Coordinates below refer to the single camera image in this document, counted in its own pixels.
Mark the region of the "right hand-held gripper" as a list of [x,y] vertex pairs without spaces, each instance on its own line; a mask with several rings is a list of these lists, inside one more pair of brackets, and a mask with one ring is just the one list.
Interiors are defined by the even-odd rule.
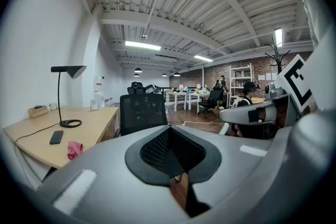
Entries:
[[272,101],[221,110],[219,119],[232,123],[224,134],[272,139],[276,134],[276,126],[263,123],[276,122],[277,108],[274,102],[279,101],[279,93],[290,95],[299,114],[308,107],[336,111],[336,32],[322,37],[307,61],[299,55],[295,56],[275,80],[275,88],[269,92]]

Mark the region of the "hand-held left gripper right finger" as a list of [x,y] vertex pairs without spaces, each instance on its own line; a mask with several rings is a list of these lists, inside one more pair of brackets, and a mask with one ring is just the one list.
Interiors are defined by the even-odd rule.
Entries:
[[186,220],[171,224],[305,224],[333,221],[336,109],[301,118],[272,140],[193,131],[222,161],[201,183],[189,183]]

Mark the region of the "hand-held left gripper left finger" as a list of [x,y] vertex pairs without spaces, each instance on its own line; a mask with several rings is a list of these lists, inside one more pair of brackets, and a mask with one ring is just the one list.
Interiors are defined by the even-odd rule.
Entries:
[[134,176],[125,163],[135,142],[165,126],[102,142],[52,173],[36,193],[36,205],[53,223],[179,224],[189,220],[167,186]]

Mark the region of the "pink cloth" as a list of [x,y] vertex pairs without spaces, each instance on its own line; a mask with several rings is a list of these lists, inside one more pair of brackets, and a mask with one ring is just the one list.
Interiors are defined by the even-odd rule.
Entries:
[[83,145],[75,141],[70,141],[68,143],[67,149],[68,149],[67,157],[69,160],[73,160],[83,153]]

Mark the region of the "black swivel office chair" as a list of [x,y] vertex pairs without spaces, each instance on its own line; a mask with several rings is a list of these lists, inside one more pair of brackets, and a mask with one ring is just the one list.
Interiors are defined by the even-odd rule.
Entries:
[[215,86],[206,101],[198,102],[198,106],[203,107],[201,111],[204,117],[207,117],[209,113],[213,113],[213,109],[217,107],[217,101],[219,100],[221,94],[223,93],[223,87]]

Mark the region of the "white metal shelving unit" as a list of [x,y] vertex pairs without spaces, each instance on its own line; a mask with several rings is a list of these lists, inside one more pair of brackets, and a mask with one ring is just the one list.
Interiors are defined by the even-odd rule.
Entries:
[[228,108],[236,106],[242,99],[244,84],[247,81],[255,81],[254,68],[251,63],[240,67],[229,66]]

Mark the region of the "white table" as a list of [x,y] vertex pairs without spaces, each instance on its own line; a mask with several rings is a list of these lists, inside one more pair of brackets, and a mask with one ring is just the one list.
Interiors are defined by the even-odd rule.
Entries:
[[166,92],[165,93],[165,106],[167,108],[173,107],[174,112],[177,111],[177,106],[183,105],[183,109],[187,108],[187,93],[186,92]]
[[199,112],[199,103],[203,100],[203,98],[208,97],[210,94],[209,91],[206,92],[188,92],[187,93],[187,100],[186,100],[186,104],[187,104],[187,109],[191,110],[192,109],[192,103],[196,103],[197,105],[197,112]]

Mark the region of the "black smartphone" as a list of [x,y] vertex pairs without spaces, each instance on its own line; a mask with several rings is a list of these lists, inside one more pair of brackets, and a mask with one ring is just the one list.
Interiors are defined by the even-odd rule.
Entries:
[[49,144],[50,145],[60,144],[63,134],[64,134],[63,130],[54,131],[54,133],[53,133],[53,135],[52,135],[52,137],[49,141]]

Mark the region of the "black mesh office chair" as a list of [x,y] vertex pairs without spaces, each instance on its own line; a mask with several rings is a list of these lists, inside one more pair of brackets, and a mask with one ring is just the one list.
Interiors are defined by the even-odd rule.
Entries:
[[120,97],[120,128],[115,138],[161,125],[167,125],[163,95],[137,93]]

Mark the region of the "black coat rack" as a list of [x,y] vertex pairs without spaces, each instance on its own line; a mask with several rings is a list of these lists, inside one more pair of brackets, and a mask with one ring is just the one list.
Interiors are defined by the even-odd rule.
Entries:
[[271,66],[273,67],[277,67],[277,71],[278,73],[282,72],[282,67],[285,64],[282,64],[282,60],[284,58],[284,56],[286,56],[288,53],[290,53],[290,50],[287,50],[285,54],[283,54],[282,56],[280,56],[279,51],[278,51],[278,45],[276,44],[275,38],[272,37],[272,42],[273,44],[265,44],[265,46],[271,47],[274,51],[274,55],[270,55],[269,53],[265,53],[266,56],[272,58],[275,61],[275,64],[271,64]]

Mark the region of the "white water dispenser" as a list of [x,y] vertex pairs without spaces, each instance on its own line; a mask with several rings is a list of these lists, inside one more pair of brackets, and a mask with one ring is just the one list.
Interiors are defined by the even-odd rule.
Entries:
[[100,76],[94,77],[94,99],[97,101],[98,107],[104,107],[104,94],[102,89],[103,78]]

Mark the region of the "white desk leg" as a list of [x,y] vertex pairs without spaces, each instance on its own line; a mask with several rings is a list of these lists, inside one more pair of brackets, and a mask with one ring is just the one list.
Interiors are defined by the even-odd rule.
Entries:
[[31,157],[19,147],[16,147],[16,151],[22,157],[23,162],[29,168],[29,171],[42,182],[46,178],[52,167],[35,159],[34,157]]

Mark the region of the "black headrest office chair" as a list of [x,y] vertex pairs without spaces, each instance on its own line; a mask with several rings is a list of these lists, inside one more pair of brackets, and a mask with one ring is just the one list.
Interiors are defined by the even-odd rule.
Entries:
[[131,86],[127,88],[128,94],[146,93],[146,88],[141,82],[132,82]]

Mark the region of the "wooden tissue box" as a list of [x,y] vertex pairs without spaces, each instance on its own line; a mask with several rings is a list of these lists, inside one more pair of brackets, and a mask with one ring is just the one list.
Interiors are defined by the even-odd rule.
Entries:
[[30,118],[35,119],[37,117],[40,117],[44,114],[47,114],[48,110],[45,107],[45,105],[42,106],[35,106],[33,108],[28,109],[28,115]]

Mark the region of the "black desk lamp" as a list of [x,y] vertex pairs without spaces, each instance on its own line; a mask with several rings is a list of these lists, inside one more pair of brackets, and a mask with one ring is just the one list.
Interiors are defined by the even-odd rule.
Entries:
[[57,85],[57,104],[59,113],[59,125],[64,128],[75,128],[82,124],[81,120],[62,120],[60,109],[60,76],[61,73],[67,73],[72,79],[77,79],[86,69],[87,66],[53,66],[50,71],[52,73],[58,73],[58,85]]

